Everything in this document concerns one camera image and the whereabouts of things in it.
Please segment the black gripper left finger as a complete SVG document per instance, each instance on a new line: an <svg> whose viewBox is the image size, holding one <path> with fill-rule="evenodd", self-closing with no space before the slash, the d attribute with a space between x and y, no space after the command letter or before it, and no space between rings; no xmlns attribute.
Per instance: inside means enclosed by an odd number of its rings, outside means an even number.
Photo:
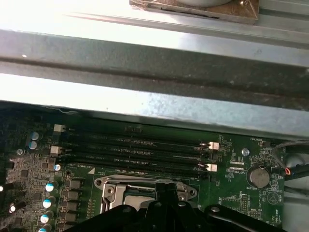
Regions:
<svg viewBox="0 0 309 232"><path fill-rule="evenodd" d="M166 232L167 185L155 185L155 200L142 215L133 206L120 205L105 213L79 223L67 232Z"/></svg>

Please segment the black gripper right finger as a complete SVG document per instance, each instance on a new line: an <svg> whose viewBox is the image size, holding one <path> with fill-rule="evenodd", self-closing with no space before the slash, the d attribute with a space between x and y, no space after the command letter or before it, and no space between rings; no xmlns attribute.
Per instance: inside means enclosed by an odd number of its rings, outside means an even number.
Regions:
<svg viewBox="0 0 309 232"><path fill-rule="evenodd" d="M235 210L218 204L202 212L186 201L179 200L175 184L166 185L166 201L170 207L167 225L173 232L283 232Z"/></svg>

